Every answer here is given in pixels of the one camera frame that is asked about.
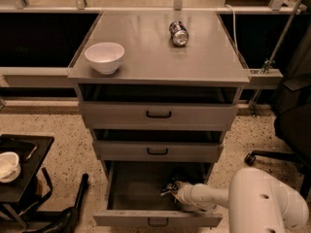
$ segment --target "soda can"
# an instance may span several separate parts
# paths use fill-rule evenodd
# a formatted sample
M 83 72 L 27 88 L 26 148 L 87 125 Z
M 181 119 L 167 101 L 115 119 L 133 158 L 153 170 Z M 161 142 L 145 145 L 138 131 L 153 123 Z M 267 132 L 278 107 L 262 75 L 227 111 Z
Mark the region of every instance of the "soda can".
M 184 46 L 188 42 L 189 34 L 181 21 L 173 21 L 169 26 L 169 32 L 175 46 Z

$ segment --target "white robotic arm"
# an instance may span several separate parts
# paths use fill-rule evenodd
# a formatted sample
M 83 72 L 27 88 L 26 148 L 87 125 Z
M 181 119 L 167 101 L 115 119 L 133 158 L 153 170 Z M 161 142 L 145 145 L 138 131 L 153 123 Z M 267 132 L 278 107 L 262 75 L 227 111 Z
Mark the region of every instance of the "white robotic arm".
M 301 195 L 256 168 L 238 171 L 229 189 L 207 184 L 176 182 L 173 195 L 184 204 L 209 211 L 216 205 L 229 209 L 230 233 L 285 233 L 304 226 L 309 209 Z

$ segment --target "caster wheel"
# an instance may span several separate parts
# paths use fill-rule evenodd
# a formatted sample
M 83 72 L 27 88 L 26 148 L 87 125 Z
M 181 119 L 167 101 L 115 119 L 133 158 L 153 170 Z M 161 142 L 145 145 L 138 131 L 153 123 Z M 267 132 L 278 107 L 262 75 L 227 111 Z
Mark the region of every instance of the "caster wheel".
M 254 164 L 255 160 L 256 160 L 256 157 L 254 155 L 252 155 L 251 153 L 249 153 L 246 155 L 244 162 L 246 164 L 248 164 L 249 166 L 252 166 Z

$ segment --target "speckled floor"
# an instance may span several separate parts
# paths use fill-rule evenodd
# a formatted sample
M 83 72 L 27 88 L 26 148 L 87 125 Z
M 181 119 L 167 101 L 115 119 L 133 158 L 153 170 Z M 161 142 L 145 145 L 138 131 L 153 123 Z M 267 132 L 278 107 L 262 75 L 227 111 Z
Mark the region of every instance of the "speckled floor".
M 259 112 L 252 117 L 242 110 L 234 121 L 231 131 L 225 137 L 225 150 L 215 165 L 209 184 L 213 187 L 228 187 L 236 171 L 245 167 L 245 155 L 253 149 L 287 150 L 288 147 L 273 133 L 274 115 L 269 111 Z M 81 220 L 77 233 L 156 233 L 156 232 L 228 232 L 228 214 L 219 208 L 224 219 L 217 228 L 137 228 L 98 227 L 92 217 L 101 210 L 107 185 L 100 162 L 96 159 L 91 145 L 91 137 L 84 126 L 75 104 L 59 106 L 8 106 L 0 112 L 0 134 L 53 135 L 55 140 L 44 161 L 54 186 L 52 198 L 41 207 L 42 210 L 61 211 L 73 205 L 83 173 L 89 174 L 89 189 L 86 193 Z M 268 172 L 290 186 L 299 188 L 301 176 L 292 163 L 271 159 L 258 159 L 255 167 Z M 0 224 L 1 233 L 21 232 L 15 223 Z M 298 233 L 311 232 L 311 219 Z

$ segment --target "cabinet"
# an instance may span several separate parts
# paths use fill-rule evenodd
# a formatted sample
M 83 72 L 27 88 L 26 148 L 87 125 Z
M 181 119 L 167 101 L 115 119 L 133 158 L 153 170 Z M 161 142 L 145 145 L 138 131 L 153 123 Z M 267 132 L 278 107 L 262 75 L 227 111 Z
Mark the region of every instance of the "cabinet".
M 185 48 L 169 39 L 176 18 L 190 26 Z M 208 181 L 248 83 L 217 15 L 106 11 L 83 52 L 109 41 L 125 48 L 117 73 L 103 76 L 80 55 L 69 74 L 108 179 L 104 208 L 94 212 L 97 224 L 216 227 L 221 215 L 189 213 L 159 194 L 175 168 L 193 183 Z

